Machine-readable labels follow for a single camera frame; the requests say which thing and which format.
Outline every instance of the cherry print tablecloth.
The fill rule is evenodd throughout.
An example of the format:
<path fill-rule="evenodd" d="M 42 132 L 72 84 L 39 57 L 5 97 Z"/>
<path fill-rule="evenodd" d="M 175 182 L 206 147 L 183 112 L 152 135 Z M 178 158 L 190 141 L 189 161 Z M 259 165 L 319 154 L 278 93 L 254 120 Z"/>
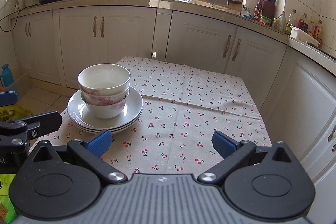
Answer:
<path fill-rule="evenodd" d="M 241 78 L 138 57 L 125 57 L 117 64 L 130 71 L 131 86 L 141 93 L 144 110 L 130 128 L 113 135 L 102 159 L 128 177 L 132 173 L 198 176 L 222 160 L 212 147 L 216 130 L 236 141 L 271 145 Z M 37 141 L 65 145 L 92 136 L 74 125 L 67 110 L 62 119 L 57 132 Z"/>

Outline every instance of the cabinet handle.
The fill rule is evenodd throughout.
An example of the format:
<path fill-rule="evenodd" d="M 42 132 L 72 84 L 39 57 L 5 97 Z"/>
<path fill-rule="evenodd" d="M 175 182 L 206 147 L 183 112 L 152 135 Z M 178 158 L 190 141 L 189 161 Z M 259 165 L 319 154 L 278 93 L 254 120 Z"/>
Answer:
<path fill-rule="evenodd" d="M 236 57 L 237 57 L 237 55 L 238 55 L 238 53 L 239 53 L 240 42 L 241 42 L 241 39 L 239 38 L 239 39 L 238 39 L 238 45 L 237 45 L 236 53 L 235 53 L 235 55 L 234 55 L 233 58 L 232 58 L 232 61 L 233 61 L 233 62 L 236 60 Z"/>
<path fill-rule="evenodd" d="M 27 33 L 27 22 L 26 22 L 26 26 L 25 26 L 25 33 L 26 33 L 26 36 L 28 37 L 28 33 Z"/>
<path fill-rule="evenodd" d="M 336 126 L 334 126 L 333 131 L 331 132 L 330 136 L 328 137 L 328 142 L 330 142 L 331 139 L 333 138 L 333 135 L 334 135 L 335 131 L 336 131 Z"/>
<path fill-rule="evenodd" d="M 29 37 L 32 37 L 30 34 L 30 22 L 28 22 L 28 33 L 29 33 Z"/>
<path fill-rule="evenodd" d="M 227 44 L 226 44 L 226 49 L 225 49 L 225 51 L 224 51 L 224 53 L 223 53 L 223 58 L 226 57 L 227 51 L 229 50 L 229 47 L 230 47 L 230 41 L 231 41 L 231 36 L 229 35 L 229 36 L 227 37 Z"/>
<path fill-rule="evenodd" d="M 93 25 L 92 25 L 93 37 L 96 37 L 96 29 L 97 29 L 96 20 L 97 20 L 97 17 L 94 17 Z"/>
<path fill-rule="evenodd" d="M 101 17 L 101 24 L 100 24 L 101 38 L 104 38 L 104 27 L 105 27 L 104 19 L 105 19 L 104 17 Z"/>

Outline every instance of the blue gripper pad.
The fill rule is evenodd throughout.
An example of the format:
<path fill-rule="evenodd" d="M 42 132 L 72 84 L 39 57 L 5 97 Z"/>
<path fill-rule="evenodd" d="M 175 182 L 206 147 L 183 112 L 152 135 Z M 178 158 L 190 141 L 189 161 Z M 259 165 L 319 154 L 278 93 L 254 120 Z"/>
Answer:
<path fill-rule="evenodd" d="M 0 106 L 14 105 L 17 102 L 15 91 L 0 92 Z"/>
<path fill-rule="evenodd" d="M 225 135 L 221 131 L 215 131 L 212 135 L 212 146 L 222 158 L 230 156 L 240 148 L 240 143 Z"/>
<path fill-rule="evenodd" d="M 111 144 L 112 133 L 106 129 L 83 142 L 84 147 L 98 158 L 110 148 Z"/>

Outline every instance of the stack of bowls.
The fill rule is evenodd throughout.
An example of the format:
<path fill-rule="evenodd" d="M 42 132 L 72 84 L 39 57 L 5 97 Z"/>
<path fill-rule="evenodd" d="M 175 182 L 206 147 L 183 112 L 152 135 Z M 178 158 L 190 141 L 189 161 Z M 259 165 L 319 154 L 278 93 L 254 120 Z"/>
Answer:
<path fill-rule="evenodd" d="M 129 95 L 127 69 L 114 64 L 98 64 L 78 76 L 81 98 L 93 116 L 109 119 L 120 114 Z"/>

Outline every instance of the tile floor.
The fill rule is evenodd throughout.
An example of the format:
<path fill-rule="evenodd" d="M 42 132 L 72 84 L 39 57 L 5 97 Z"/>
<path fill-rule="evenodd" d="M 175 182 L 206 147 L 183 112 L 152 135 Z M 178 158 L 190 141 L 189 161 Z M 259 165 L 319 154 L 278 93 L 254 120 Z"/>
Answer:
<path fill-rule="evenodd" d="M 18 104 L 34 114 L 56 110 L 61 113 L 67 108 L 69 97 L 52 93 L 39 88 L 31 88 Z"/>

